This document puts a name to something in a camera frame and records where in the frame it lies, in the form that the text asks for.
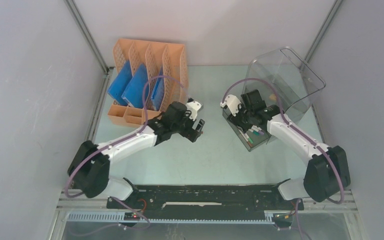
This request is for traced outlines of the small cork block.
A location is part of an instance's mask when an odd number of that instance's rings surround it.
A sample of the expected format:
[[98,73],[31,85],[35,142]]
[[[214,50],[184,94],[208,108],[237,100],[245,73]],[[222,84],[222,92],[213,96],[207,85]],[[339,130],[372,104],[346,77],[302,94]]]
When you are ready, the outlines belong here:
[[276,100],[277,100],[277,97],[276,97],[274,94],[270,95],[269,98],[270,98],[272,101],[276,101]]

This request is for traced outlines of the blue folder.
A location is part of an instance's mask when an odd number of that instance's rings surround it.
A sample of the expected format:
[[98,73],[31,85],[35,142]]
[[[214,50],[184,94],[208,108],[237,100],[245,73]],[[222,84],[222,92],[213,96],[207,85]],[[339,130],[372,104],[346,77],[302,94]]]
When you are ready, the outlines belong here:
[[153,84],[150,101],[155,111],[159,111],[164,98],[165,84],[162,77],[156,78],[151,81]]
[[128,103],[123,100],[122,95],[132,77],[131,64],[130,61],[127,60],[107,90],[108,95],[113,98],[118,105],[128,105]]
[[121,98],[128,106],[142,109],[143,104],[143,89],[148,82],[148,73],[146,66],[142,63],[136,70],[126,88],[124,89]]

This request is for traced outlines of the clear plastic drawer cabinet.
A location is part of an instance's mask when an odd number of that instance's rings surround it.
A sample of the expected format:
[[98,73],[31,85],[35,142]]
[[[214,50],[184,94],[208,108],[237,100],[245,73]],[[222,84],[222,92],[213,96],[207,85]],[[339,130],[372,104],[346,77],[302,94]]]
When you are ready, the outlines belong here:
[[[222,100],[227,95],[239,98],[257,90],[266,105],[281,105],[284,113],[298,124],[326,87],[326,82],[311,69],[307,61],[292,48],[285,46],[254,58],[248,65],[245,80],[240,80],[233,86],[241,87],[241,93],[235,95],[231,92],[232,87],[229,87]],[[275,95],[276,101],[271,100],[270,95]],[[222,115],[249,152],[276,139],[266,133],[257,136],[249,130],[241,132],[228,119],[230,111],[227,108],[222,108]],[[243,133],[252,139],[253,147],[248,145]]]

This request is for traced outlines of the blue folder front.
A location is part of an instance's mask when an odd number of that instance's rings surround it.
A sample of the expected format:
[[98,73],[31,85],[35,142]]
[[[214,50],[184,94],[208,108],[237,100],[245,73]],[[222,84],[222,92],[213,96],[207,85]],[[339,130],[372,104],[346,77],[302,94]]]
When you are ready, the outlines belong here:
[[108,95],[113,98],[118,105],[128,105],[128,103],[123,100],[122,95],[132,77],[131,64],[130,61],[127,60],[107,90]]

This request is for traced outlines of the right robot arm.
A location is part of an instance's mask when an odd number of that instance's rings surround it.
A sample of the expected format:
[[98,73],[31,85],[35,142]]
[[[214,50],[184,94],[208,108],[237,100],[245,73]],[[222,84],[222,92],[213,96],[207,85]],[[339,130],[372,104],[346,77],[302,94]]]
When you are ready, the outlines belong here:
[[291,200],[311,198],[316,202],[331,199],[351,184],[348,159],[340,146],[328,146],[306,134],[279,105],[266,105],[258,90],[236,97],[229,94],[221,106],[230,111],[228,119],[242,132],[252,127],[282,141],[306,166],[303,178],[278,183],[271,194],[271,204],[284,209]]

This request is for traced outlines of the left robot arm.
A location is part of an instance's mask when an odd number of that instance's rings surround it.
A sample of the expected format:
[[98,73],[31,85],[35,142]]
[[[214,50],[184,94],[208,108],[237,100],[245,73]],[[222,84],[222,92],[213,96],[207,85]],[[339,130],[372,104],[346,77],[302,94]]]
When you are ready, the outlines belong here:
[[104,194],[117,198],[125,208],[133,208],[138,202],[138,189],[127,178],[112,176],[111,167],[139,151],[169,140],[174,134],[194,143],[202,135],[205,125],[203,119],[197,120],[202,107],[196,100],[174,101],[166,111],[129,134],[100,144],[84,141],[67,170],[67,183],[74,183],[81,192],[69,194],[66,191],[65,195],[68,198],[84,195],[91,199]]

